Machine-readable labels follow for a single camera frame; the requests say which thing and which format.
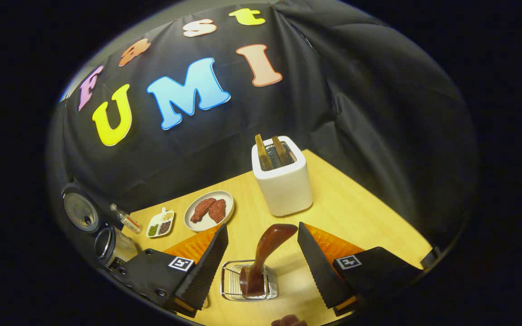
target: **raw meat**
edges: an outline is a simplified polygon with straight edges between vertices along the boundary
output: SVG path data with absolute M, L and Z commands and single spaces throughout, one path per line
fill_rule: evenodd
M 209 207 L 209 216 L 213 221 L 219 223 L 224 219 L 224 211 L 227 205 L 225 204 L 224 199 L 217 200 L 214 202 L 211 207 Z
M 209 211 L 209 207 L 216 202 L 215 198 L 208 198 L 198 203 L 198 205 L 194 208 L 193 217 L 190 218 L 192 223 L 197 223 L 203 219 L 203 216 Z

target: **sauce bottle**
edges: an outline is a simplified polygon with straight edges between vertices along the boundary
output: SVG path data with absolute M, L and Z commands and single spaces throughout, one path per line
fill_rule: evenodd
M 118 209 L 118 206 L 116 206 L 116 204 L 114 203 L 110 204 L 110 210 L 116 213 L 116 216 L 120 220 L 120 223 L 126 225 L 134 233 L 139 235 L 140 231 L 142 231 L 142 227 L 135 220 L 133 220 L 132 217 L 128 215 L 128 213 Z

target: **green spice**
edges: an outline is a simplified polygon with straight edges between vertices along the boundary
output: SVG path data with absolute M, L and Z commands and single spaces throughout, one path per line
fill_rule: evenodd
M 151 226 L 149 229 L 149 237 L 152 237 L 156 234 L 156 230 L 158 229 L 158 225 Z

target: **white dish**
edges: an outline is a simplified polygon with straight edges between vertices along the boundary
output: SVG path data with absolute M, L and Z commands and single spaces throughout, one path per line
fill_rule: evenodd
M 200 202 L 202 202 L 203 200 L 205 200 L 207 198 L 215 198 L 216 200 L 221 200 L 221 199 L 225 200 L 225 204 L 226 204 L 226 207 L 225 207 L 225 218 L 222 219 L 219 223 L 216 223 L 209 216 L 209 212 L 207 212 L 205 214 L 205 216 L 203 216 L 203 219 L 201 219 L 201 221 L 199 221 L 197 223 L 193 223 L 190 220 L 190 218 L 193 217 L 193 215 L 194 215 L 195 207 L 197 207 L 197 205 Z M 217 190 L 215 192 L 209 192 L 208 194 L 202 195 L 199 198 L 197 198 L 197 200 L 195 200 L 187 208 L 186 212 L 184 213 L 184 224 L 189 229 L 191 229 L 192 231 L 195 231 L 195 232 L 205 231 L 207 229 L 210 229 L 211 227 L 216 226 L 217 224 L 226 223 L 226 221 L 228 221 L 228 219 L 231 218 L 232 212 L 234 211 L 234 208 L 235 208 L 235 202 L 234 202 L 234 200 L 233 200 L 233 198 L 232 198 L 230 193 L 224 192 L 222 190 Z
M 164 219 L 166 215 L 171 215 L 170 218 Z M 165 233 L 162 233 L 161 235 L 158 234 L 158 231 L 160 230 L 160 226 L 164 224 L 165 222 L 170 221 L 170 227 L 168 227 L 168 230 Z M 162 212 L 160 214 L 154 215 L 153 218 L 150 220 L 149 225 L 146 227 L 146 236 L 149 238 L 156 238 L 156 237 L 162 237 L 163 235 L 168 235 L 168 233 L 172 230 L 172 222 L 174 221 L 174 211 L 167 211 L 165 207 L 162 208 Z M 157 225 L 156 234 L 150 236 L 149 231 L 150 227 Z

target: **blue letter m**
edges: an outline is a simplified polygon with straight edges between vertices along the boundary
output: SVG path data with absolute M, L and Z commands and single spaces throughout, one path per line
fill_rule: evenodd
M 179 124 L 183 117 L 172 109 L 172 103 L 178 106 L 188 115 L 194 114 L 194 99 L 198 92 L 201 102 L 198 107 L 201 110 L 209 110 L 212 107 L 229 101 L 231 95 L 223 91 L 215 73 L 213 72 L 213 58 L 202 58 L 190 64 L 184 85 L 175 82 L 168 77 L 162 77 L 151 83 L 146 91 L 156 97 L 158 109 L 162 114 L 162 128 L 169 130 Z

